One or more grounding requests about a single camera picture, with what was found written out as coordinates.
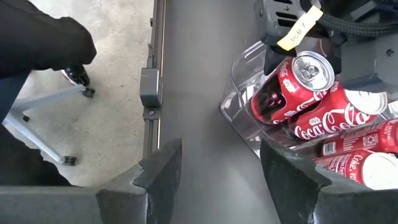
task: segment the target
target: caster wheel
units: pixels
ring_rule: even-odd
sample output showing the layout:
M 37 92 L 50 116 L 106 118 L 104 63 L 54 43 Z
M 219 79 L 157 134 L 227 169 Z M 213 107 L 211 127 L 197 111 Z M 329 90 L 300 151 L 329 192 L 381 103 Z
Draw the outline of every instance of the caster wheel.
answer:
M 62 163 L 62 165 L 65 165 L 65 166 L 76 165 L 77 158 L 75 156 L 64 156 L 63 158 L 65 159 L 65 161 Z
M 30 117 L 24 115 L 24 117 L 22 118 L 25 122 L 28 122 L 30 120 Z
M 94 93 L 95 93 L 95 89 L 86 87 L 86 90 L 81 94 L 87 98 L 92 98 L 92 97 L 94 97 Z

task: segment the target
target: black sleeve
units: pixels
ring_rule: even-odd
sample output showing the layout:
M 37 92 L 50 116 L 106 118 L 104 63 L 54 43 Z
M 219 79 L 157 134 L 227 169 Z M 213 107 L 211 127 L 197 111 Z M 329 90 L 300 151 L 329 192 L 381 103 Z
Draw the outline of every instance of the black sleeve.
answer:
M 27 0 L 0 0 L 0 78 L 89 64 L 95 55 L 90 33 L 74 19 L 54 19 Z

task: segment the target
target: can lid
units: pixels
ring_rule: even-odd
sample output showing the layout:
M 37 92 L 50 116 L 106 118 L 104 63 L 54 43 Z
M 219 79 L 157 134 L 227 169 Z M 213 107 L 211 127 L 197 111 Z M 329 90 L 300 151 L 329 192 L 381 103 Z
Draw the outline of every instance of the can lid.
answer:
M 366 91 L 344 90 L 347 100 L 357 110 L 369 115 L 382 113 L 387 108 L 387 94 Z
M 398 160 L 384 152 L 372 153 L 363 163 L 362 179 L 373 190 L 398 189 Z
M 312 91 L 326 91 L 335 81 L 335 72 L 328 60 L 318 53 L 303 51 L 293 59 L 292 70 L 297 81 Z

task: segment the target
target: plastic container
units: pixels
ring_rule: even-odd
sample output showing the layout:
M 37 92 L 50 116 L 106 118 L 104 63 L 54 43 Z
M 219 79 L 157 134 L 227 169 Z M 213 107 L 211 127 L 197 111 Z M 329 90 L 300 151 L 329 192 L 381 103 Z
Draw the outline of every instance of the plastic container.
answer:
M 333 49 L 327 47 L 326 43 L 319 41 L 317 39 L 306 39 L 298 49 L 300 51 L 313 50 L 326 57 L 328 52 L 325 52 L 325 49 L 329 52 Z M 268 76 L 264 74 L 266 51 L 267 46 L 262 42 L 257 42 L 246 49 L 233 62 L 231 75 L 220 103 L 221 112 L 258 158 L 260 156 L 261 139 L 265 137 L 269 137 L 305 156 L 317 157 L 320 145 L 325 139 L 347 131 L 304 141 L 289 134 L 286 123 L 264 124 L 258 121 L 251 112 L 250 99 L 268 79 Z M 387 109 L 378 115 L 373 122 L 364 126 L 396 117 L 398 117 L 398 101 L 389 100 Z

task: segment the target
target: black cable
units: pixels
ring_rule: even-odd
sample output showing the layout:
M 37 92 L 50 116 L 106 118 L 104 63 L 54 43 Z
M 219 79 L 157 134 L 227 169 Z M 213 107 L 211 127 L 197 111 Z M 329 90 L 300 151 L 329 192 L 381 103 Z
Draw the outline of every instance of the black cable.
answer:
M 398 6 L 398 0 L 376 1 Z M 310 10 L 310 8 L 312 7 L 312 3 L 310 0 L 300 0 L 300 3 L 303 10 L 306 12 L 308 12 L 308 10 Z M 381 24 L 350 22 L 344 21 L 325 13 L 321 16 L 317 23 L 331 30 L 360 37 L 382 37 L 398 32 L 398 23 Z

